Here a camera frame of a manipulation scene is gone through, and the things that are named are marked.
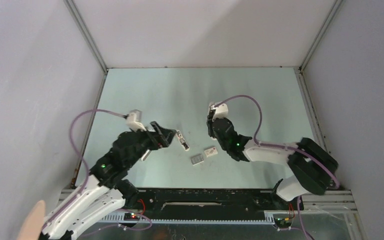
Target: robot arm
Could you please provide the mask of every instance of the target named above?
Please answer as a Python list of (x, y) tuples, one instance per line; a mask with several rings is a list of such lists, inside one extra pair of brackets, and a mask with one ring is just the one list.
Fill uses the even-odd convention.
[(211, 103), (208, 108), (208, 135), (217, 140), (221, 149), (236, 161), (264, 161), (280, 164), (290, 168), (293, 176), (281, 179), (273, 188), (279, 202), (290, 202), (294, 198), (312, 193), (323, 195), (330, 186), (331, 178), (313, 161), (296, 150), (302, 150), (315, 157), (331, 173), (335, 173), (338, 163), (319, 145), (309, 138), (300, 142), (274, 144), (260, 141), (256, 143), (252, 137), (243, 136), (235, 131), (232, 122), (227, 118), (228, 106), (224, 103), (215, 107)]
[(128, 170), (151, 151), (167, 148), (176, 135), (176, 130), (155, 121), (150, 123), (152, 129), (145, 128), (140, 118), (138, 110), (129, 113), (126, 124), (132, 131), (121, 133), (90, 169), (85, 186), (78, 186), (45, 217), (40, 240), (75, 240), (107, 214), (136, 203), (138, 190), (124, 179)]

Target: small rectangular object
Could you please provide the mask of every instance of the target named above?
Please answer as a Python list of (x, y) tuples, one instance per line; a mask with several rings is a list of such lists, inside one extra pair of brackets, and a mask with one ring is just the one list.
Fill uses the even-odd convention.
[(204, 157), (203, 157), (202, 154), (195, 155), (195, 156), (190, 158), (190, 162), (192, 163), (192, 165), (195, 166), (197, 164), (203, 163), (204, 162)]
[(215, 146), (212, 146), (204, 151), (207, 158), (217, 155), (217, 148)]
[(176, 136), (177, 136), (177, 139), (179, 140), (180, 145), (182, 146), (182, 148), (183, 148), (185, 151), (189, 151), (190, 147), (189, 147), (189, 145), (186, 143), (186, 140), (185, 140), (185, 138), (183, 137), (183, 135), (182, 135), (182, 133), (180, 132), (180, 130), (177, 130), (177, 131), (176, 131)]

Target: metal frame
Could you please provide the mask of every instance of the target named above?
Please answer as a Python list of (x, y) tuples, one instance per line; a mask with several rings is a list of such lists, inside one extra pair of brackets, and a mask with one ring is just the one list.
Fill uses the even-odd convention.
[(307, 86), (304, 75), (299, 67), (294, 67), (296, 80), (298, 82), (299, 90), (301, 91), (302, 99), (304, 100), (305, 111), (307, 112), (308, 120), (310, 121), (310, 127), (314, 136), (314, 141), (318, 143), (325, 151), (328, 151), (325, 138), (322, 129), (320, 127), (319, 119), (316, 114), (316, 108), (314, 107), (311, 99), (310, 91)]
[[(98, 223), (136, 223), (137, 221), (127, 221), (124, 220), (126, 212), (124, 211), (114, 211), (103, 217)], [(174, 220), (174, 219), (151, 219), (153, 224), (228, 224), (228, 225), (273, 225), (275, 220), (272, 213), (265, 213), (265, 220), (243, 220), (243, 221), (233, 221), (233, 220)]]
[[(94, 109), (98, 108), (98, 104), (100, 102), (101, 95), (102, 95), (102, 92), (104, 90), (104, 85), (105, 85), (106, 79), (107, 79), (107, 74), (105, 74), (103, 76), (101, 84), (99, 86), (98, 95), (96, 97), (95, 104), (93, 105)], [(83, 144), (81, 145), (81, 149), (80, 149), (80, 153), (82, 156), (85, 154), (86, 145), (88, 144), (89, 135), (91, 134), (92, 124), (94, 123), (96, 114), (97, 114), (96, 112), (92, 113), (92, 116), (90, 117), (90, 120), (89, 120), (89, 124), (87, 125), (86, 134), (84, 135)], [(71, 182), (69, 184), (69, 188), (75, 187), (76, 179), (77, 179), (77, 176), (79, 175), (81, 165), (82, 165), (82, 159), (79, 157), (77, 160), (77, 165), (76, 165), (77, 167), (74, 170), (73, 177), (72, 177)]]
[(310, 62), (311, 57), (313, 56), (315, 50), (320, 44), (320, 41), (325, 36), (327, 29), (332, 23), (332, 20), (335, 18), (335, 16), (338, 14), (342, 4), (345, 2), (345, 0), (336, 0), (333, 3), (332, 8), (330, 9), (329, 13), (327, 14), (326, 19), (324, 20), (323, 24), (321, 25), (320, 30), (318, 31), (317, 35), (314, 38), (314, 41), (312, 42), (309, 50), (307, 51), (307, 54), (304, 57), (304, 60), (302, 60), (302, 63), (300, 65), (300, 70), (304, 71), (307, 67), (307, 65)]
[(77, 8), (73, 0), (64, 0), (64, 3), (67, 6), (67, 9), (70, 11), (70, 14), (73, 17), (75, 24), (83, 35), (84, 40), (92, 51), (93, 56), (101, 67), (103, 73), (106, 75), (108, 72), (108, 67), (105, 64), (105, 61), (100, 51), (98, 50), (97, 44), (95, 43), (94, 38), (89, 32), (88, 27), (86, 26), (86, 23), (82, 18), (82, 15), (80, 15), (79, 9)]
[[(101, 67), (102, 71), (104, 72), (104, 77), (102, 80), (102, 83), (99, 88), (98, 96), (95, 102), (94, 107), (98, 107), (99, 100), (101, 98), (101, 94), (103, 91), (103, 87), (105, 84), (105, 80), (108, 73), (108, 67), (104, 61), (104, 58), (102, 57), (91, 33), (88, 30), (88, 27), (85, 24), (85, 21), (83, 20), (76, 4), (74, 3), (74, 0), (64, 0), (64, 3), (67, 6), (67, 9), (69, 10), (70, 14), (72, 15), (76, 25), (78, 26), (81, 34), (84, 37), (84, 40), (86, 41), (89, 49), (91, 50), (93, 56), (95, 57), (96, 61), (98, 62), (99, 66)], [(320, 30), (318, 31), (316, 37), (314, 38), (314, 41), (312, 42), (309, 50), (307, 51), (305, 58), (303, 59), (301, 65), (298, 67), (294, 67), (295, 75), (297, 79), (298, 86), (301, 91), (302, 98), (304, 100), (305, 109), (311, 124), (311, 130), (314, 135), (314, 140), (322, 146), (326, 151), (328, 151), (328, 147), (326, 145), (325, 136), (322, 133), (322, 129), (320, 126), (319, 119), (316, 114), (315, 106), (311, 99), (311, 94), (309, 91), (309, 88), (306, 84), (306, 81), (303, 76), (303, 72), (305, 71), (306, 67), (308, 66), (315, 50), (319, 46), (321, 40), (325, 36), (327, 29), (331, 25), (334, 17), (338, 14), (341, 6), (343, 5), (344, 0), (336, 0), (330, 9), (326, 19), (324, 20)], [(87, 127), (87, 132), (83, 141), (81, 152), (83, 153), (89, 138), (90, 131), (92, 129), (92, 124), (95, 118), (95, 114), (92, 115), (89, 121), (89, 125)], [(71, 186), (73, 187), (77, 174), (80, 169), (80, 159), (78, 160), (78, 167), (76, 171), (74, 172), (73, 180), (71, 182)], [(73, 190), (72, 189), (63, 189), (61, 191), (59, 203), (63, 199), (65, 199)], [(325, 195), (323, 196), (317, 196), (312, 194), (306, 194), (302, 196), (303, 198), (303, 204), (304, 204), (304, 210), (301, 211), (303, 214), (343, 214), (344, 219), (346, 221), (348, 232), (350, 235), (351, 240), (367, 240), (367, 236), (365, 235), (363, 225), (360, 220), (360, 216), (357, 212), (357, 207), (354, 202), (354, 198), (352, 196), (351, 191), (344, 190), (344, 191), (327, 191)], [(265, 214), (268, 218), (267, 221), (263, 222), (246, 222), (246, 221), (229, 221), (226, 222), (228, 224), (272, 224), (273, 220), (273, 214), (286, 214), (286, 211), (265, 211)], [(108, 223), (108, 222), (117, 222), (120, 220), (120, 216), (118, 216), (118, 213), (110, 213), (108, 216), (104, 217), (102, 219), (102, 222)], [(196, 224), (198, 222), (176, 222), (169, 219), (154, 219), (155, 223), (161, 223), (161, 224), (187, 224), (192, 223)], [(216, 222), (199, 222), (200, 224), (215, 224)]]

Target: white wall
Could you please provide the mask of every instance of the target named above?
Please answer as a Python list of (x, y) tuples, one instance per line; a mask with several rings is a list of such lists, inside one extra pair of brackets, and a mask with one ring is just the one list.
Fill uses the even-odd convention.
[(305, 78), (338, 175), (371, 240), (384, 239), (384, 1), (345, 1)]
[(299, 66), (334, 0), (76, 0), (110, 68)]
[(38, 200), (55, 207), (77, 162), (69, 125), (102, 79), (62, 0), (0, 0), (0, 240), (16, 237)]

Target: metal edge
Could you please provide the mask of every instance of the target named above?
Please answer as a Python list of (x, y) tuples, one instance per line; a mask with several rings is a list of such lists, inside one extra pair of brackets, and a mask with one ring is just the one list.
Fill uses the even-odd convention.
[(286, 66), (118, 66), (110, 67), (109, 69), (261, 69), (261, 68), (294, 68), (296, 65), (286, 65)]
[(348, 228), (349, 237), (351, 240), (367, 240), (363, 226), (358, 222), (359, 214), (358, 213), (348, 213), (343, 215), (345, 218), (345, 223)]
[(362, 240), (368, 240), (369, 238), (367, 237), (366, 231), (364, 230), (364, 226), (363, 226), (362, 220), (360, 218), (360, 214), (355, 213), (354, 214), (354, 219), (355, 219), (355, 222), (356, 222), (356, 225), (357, 225), (357, 228), (358, 228), (358, 232), (361, 235), (361, 239)]
[(105, 64), (104, 58), (102, 57), (97, 44), (94, 41), (94, 38), (91, 35), (91, 32), (89, 31), (88, 27), (86, 26), (85, 21), (82, 18), (82, 15), (79, 12), (79, 9), (77, 8), (76, 4), (74, 3), (74, 0), (64, 0), (64, 3), (69, 10), (71, 16), (73, 17), (75, 24), (77, 25), (78, 29), (80, 30), (81, 34), (84, 37), (84, 40), (86, 41), (87, 45), (89, 46), (90, 51), (92, 52), (93, 56), (95, 57), (96, 61), (98, 62), (99, 66), (101, 67), (103, 73), (106, 75), (108, 73), (108, 67)]
[(327, 14), (326, 19), (324, 20), (323, 24), (320, 27), (320, 30), (318, 31), (317, 35), (315, 36), (310, 48), (307, 51), (307, 54), (305, 55), (304, 59), (302, 60), (302, 63), (300, 65), (301, 71), (304, 71), (307, 67), (307, 65), (310, 62), (310, 59), (312, 58), (314, 52), (316, 51), (317, 47), (319, 46), (321, 40), (325, 36), (329, 26), (332, 23), (332, 20), (335, 18), (335, 16), (338, 14), (342, 4), (345, 2), (345, 0), (336, 0), (332, 8), (330, 9), (329, 13)]
[[(137, 221), (124, 220), (126, 213), (123, 211), (113, 211), (103, 217), (98, 223), (137, 223)], [(228, 224), (228, 225), (273, 225), (275, 224), (274, 216), (271, 213), (264, 213), (265, 220), (184, 220), (184, 219), (154, 219), (151, 218), (153, 224)]]
[[(98, 95), (96, 97), (95, 104), (93, 105), (94, 109), (98, 108), (99, 102), (101, 100), (102, 92), (104, 91), (104, 85), (105, 85), (105, 81), (106, 80), (107, 80), (107, 74), (105, 74), (103, 76), (103, 79), (102, 79), (101, 84), (99, 86)], [(94, 113), (92, 113), (92, 116), (90, 117), (89, 124), (87, 126), (87, 131), (86, 131), (86, 134), (84, 136), (83, 144), (82, 144), (81, 149), (80, 149), (80, 153), (81, 153), (82, 156), (85, 154), (86, 145), (88, 144), (89, 135), (91, 134), (92, 125), (94, 123), (95, 115), (96, 114), (97, 113), (94, 112)], [(79, 157), (78, 160), (77, 160), (77, 167), (74, 170), (73, 177), (72, 177), (71, 182), (69, 184), (69, 188), (74, 188), (75, 187), (77, 176), (79, 175), (79, 171), (80, 171), (81, 165), (82, 165), (82, 159)]]
[(345, 220), (346, 228), (348, 229), (349, 239), (357, 240), (354, 236), (353, 226), (352, 226), (352, 223), (350, 223), (349, 216), (350, 214), (347, 214), (347, 213), (343, 214), (343, 219)]
[(316, 114), (316, 108), (310, 96), (310, 91), (301, 70), (294, 67), (296, 80), (298, 82), (299, 90), (301, 91), (302, 100), (304, 101), (305, 111), (307, 112), (310, 127), (314, 136), (314, 141), (319, 144), (325, 151), (328, 151), (326, 146), (325, 136), (322, 133), (319, 120)]
[[(195, 188), (196, 190), (205, 190), (207, 188)], [(64, 200), (68, 195), (70, 195), (74, 189), (62, 189), (60, 194), (60, 200)], [(138, 189), (140, 193), (146, 192), (144, 189)], [(271, 193), (271, 190), (261, 190), (260, 193)], [(339, 201), (347, 201), (354, 203), (354, 198), (350, 190), (329, 190), (324, 193), (324, 195), (314, 195), (311, 193), (307, 193), (302, 195), (304, 203), (311, 202), (339, 202)]]
[[(271, 210), (265, 210), (265, 213), (268, 214), (288, 214), (289, 211), (271, 211)], [(313, 214), (326, 214), (326, 215), (341, 215), (341, 214), (357, 214), (357, 210), (353, 209), (335, 209), (335, 208), (326, 208), (326, 209), (317, 209), (317, 208), (311, 208), (310, 206), (304, 205), (304, 210), (300, 211), (303, 215), (313, 215)]]

